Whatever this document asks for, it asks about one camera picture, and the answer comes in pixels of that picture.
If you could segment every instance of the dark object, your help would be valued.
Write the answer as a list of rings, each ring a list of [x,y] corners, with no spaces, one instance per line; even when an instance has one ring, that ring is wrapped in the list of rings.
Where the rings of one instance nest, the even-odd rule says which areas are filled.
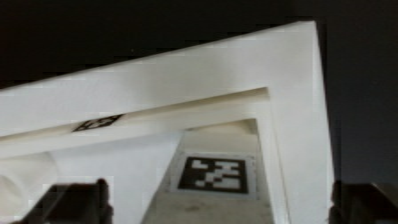
[[[14,224],[112,224],[108,185],[55,185],[23,220]]]
[[[117,121],[117,119],[121,118],[121,116],[123,116],[123,114],[105,117],[105,118],[100,118],[96,120],[85,121],[84,124],[75,129],[75,131],[85,131],[89,129],[103,128],[103,127],[110,126],[114,124],[114,122]]]
[[[331,224],[398,224],[398,207],[371,184],[334,184]]]
[[[227,162],[229,164],[233,164],[229,168],[231,171],[236,171],[236,174],[227,174],[222,172],[229,169],[226,169],[217,164],[217,162]],[[206,175],[210,173],[213,173],[215,175],[215,179],[211,181],[206,180]],[[224,178],[235,179],[238,181],[240,184],[236,188],[231,187],[224,188],[220,186],[219,187],[215,186],[215,184],[222,182]],[[245,160],[188,157],[178,188],[185,190],[217,191],[226,193],[249,194]]]

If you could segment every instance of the dark background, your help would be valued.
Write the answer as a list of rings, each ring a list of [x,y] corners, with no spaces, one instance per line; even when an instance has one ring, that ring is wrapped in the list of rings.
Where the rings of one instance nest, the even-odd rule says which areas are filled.
[[[398,183],[396,0],[4,0],[0,88],[311,19],[336,177]]]

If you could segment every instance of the white structure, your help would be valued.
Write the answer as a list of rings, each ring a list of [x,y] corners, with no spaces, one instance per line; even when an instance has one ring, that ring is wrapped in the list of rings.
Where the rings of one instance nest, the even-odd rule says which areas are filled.
[[[265,92],[263,98],[254,94],[265,103],[220,102],[215,108],[197,104],[201,113],[183,104],[254,89]],[[169,107],[174,104],[183,110]],[[313,22],[21,85],[0,92],[0,107],[0,136],[7,136],[0,137],[0,158],[64,149],[52,152],[60,180],[66,176],[68,181],[75,181],[71,176],[108,177],[119,189],[112,196],[117,224],[140,222],[160,183],[160,178],[148,177],[165,173],[180,135],[158,133],[256,118],[275,223],[327,223],[334,178]],[[165,114],[135,117],[137,113],[153,115],[160,107]],[[124,113],[133,114],[121,118],[121,126],[116,123],[110,128],[92,129],[85,136],[71,133],[76,122]],[[139,136],[148,137],[128,140],[135,150],[126,150],[126,141],[110,142]],[[156,139],[167,147],[151,145]],[[146,164],[155,158],[164,165]]]

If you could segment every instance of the white surface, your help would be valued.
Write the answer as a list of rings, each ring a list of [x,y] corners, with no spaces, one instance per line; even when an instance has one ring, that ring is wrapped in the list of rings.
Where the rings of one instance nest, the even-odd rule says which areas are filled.
[[[277,151],[267,155],[281,156],[283,165],[270,176],[283,172],[290,211],[279,223],[320,224],[331,206],[332,163],[313,22],[2,91],[0,135],[263,87],[277,140]],[[169,159],[162,151],[156,156]]]
[[[171,132],[52,153],[60,183],[92,183],[105,178],[116,224],[140,223],[180,139],[181,133]]]
[[[50,186],[57,165],[48,153],[0,160],[0,223],[20,220]]]
[[[144,224],[275,224],[261,155],[256,134],[185,132]],[[247,194],[180,188],[188,157],[245,161]]]

